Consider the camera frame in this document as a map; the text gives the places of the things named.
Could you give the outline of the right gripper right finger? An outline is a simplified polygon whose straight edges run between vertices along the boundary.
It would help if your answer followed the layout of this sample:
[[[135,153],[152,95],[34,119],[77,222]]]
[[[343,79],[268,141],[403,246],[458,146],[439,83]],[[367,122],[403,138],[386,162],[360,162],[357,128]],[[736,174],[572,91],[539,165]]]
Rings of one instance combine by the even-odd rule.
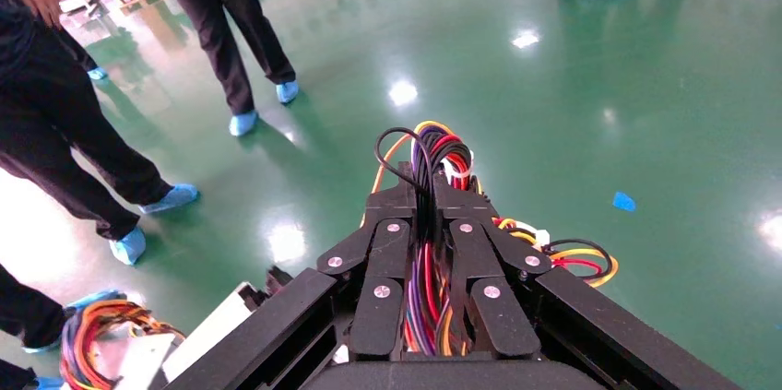
[[[438,225],[451,243],[449,328],[456,348],[494,359],[530,359],[541,349],[533,324],[515,294],[552,270],[548,256],[497,228],[484,196],[434,176]]]

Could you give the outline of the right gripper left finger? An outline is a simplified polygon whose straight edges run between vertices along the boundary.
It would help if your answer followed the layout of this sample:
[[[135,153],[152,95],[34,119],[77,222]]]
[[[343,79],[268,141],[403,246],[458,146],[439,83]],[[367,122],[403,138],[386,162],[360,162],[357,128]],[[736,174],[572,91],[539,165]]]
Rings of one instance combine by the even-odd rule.
[[[351,357],[398,357],[403,349],[416,212],[415,190],[405,181],[370,194],[361,226],[317,259],[352,311],[345,341]]]

